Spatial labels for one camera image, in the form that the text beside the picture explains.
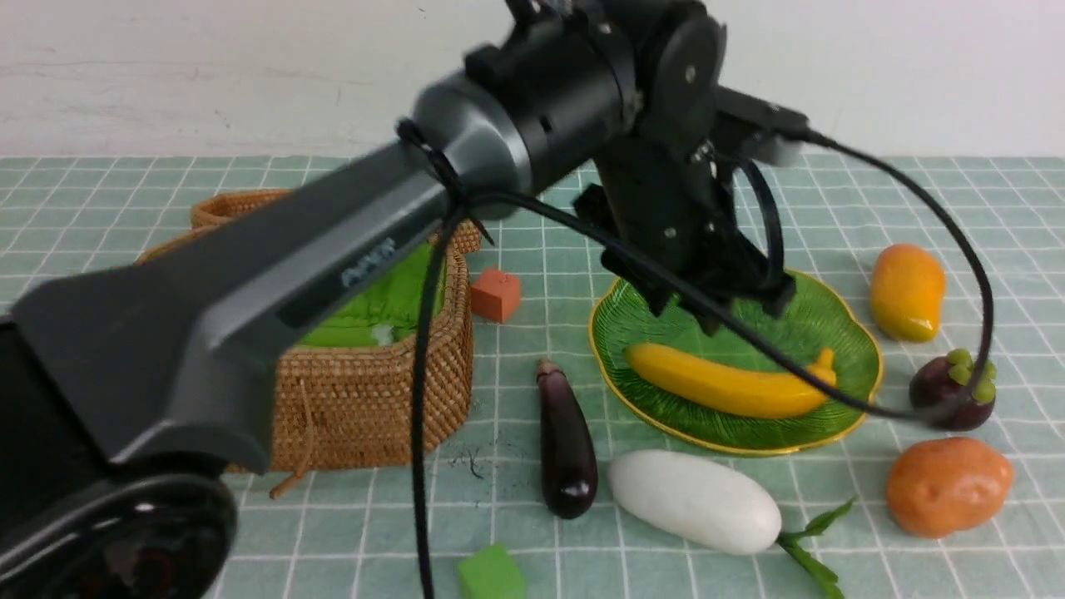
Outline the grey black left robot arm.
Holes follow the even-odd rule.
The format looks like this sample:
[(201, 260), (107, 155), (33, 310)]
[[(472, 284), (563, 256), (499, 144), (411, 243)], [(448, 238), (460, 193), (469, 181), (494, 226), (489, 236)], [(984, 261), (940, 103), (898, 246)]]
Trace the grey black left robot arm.
[[(730, 171), (777, 124), (719, 87), (726, 28), (697, 1), (511, 1), (501, 47), (427, 87), (397, 140), (140, 265), (53, 278), (2, 318), (4, 598), (201, 598), (235, 537), (225, 467), (271, 463), (276, 365), (435, 231), (586, 161), (583, 234), (659, 314), (704, 331), (794, 297), (775, 210), (763, 255)], [(617, 240), (625, 242), (624, 247)]]

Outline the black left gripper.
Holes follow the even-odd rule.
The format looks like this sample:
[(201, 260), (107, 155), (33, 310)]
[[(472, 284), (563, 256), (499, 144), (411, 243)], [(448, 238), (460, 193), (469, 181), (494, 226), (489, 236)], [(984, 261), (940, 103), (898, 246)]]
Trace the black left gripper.
[[(761, 126), (719, 125), (687, 153), (673, 155), (660, 141), (625, 134), (608, 140), (602, 129), (573, 134), (571, 152), (596, 163), (601, 182), (574, 203), (576, 215), (606, 234), (626, 241), (690, 284), (706, 288), (757, 288), (754, 302), (772, 319), (794, 300), (794, 276), (779, 273), (779, 212), (756, 152), (767, 144)], [(744, 171), (755, 187), (768, 250), (741, 234), (733, 198), (733, 174)], [(616, 250), (602, 250), (602, 266), (641, 295), (654, 317), (669, 304), (691, 314), (714, 336), (721, 321), (679, 295), (673, 285)]]

